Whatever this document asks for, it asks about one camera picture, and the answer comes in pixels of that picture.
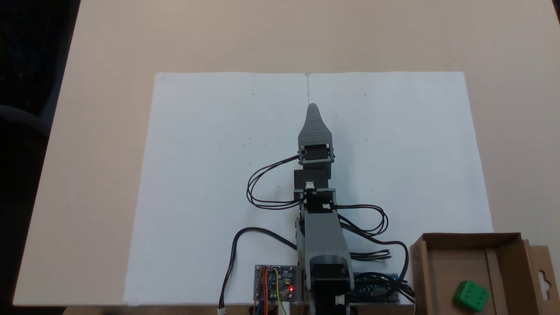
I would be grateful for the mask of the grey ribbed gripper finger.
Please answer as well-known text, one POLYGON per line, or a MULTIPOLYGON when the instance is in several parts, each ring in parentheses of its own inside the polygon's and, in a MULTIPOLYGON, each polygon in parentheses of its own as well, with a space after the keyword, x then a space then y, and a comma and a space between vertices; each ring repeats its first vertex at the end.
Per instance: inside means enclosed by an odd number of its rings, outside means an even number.
POLYGON ((315 103, 307 108, 304 125, 298 135, 299 146, 326 145, 333 143, 332 132, 326 127, 320 110, 315 103))

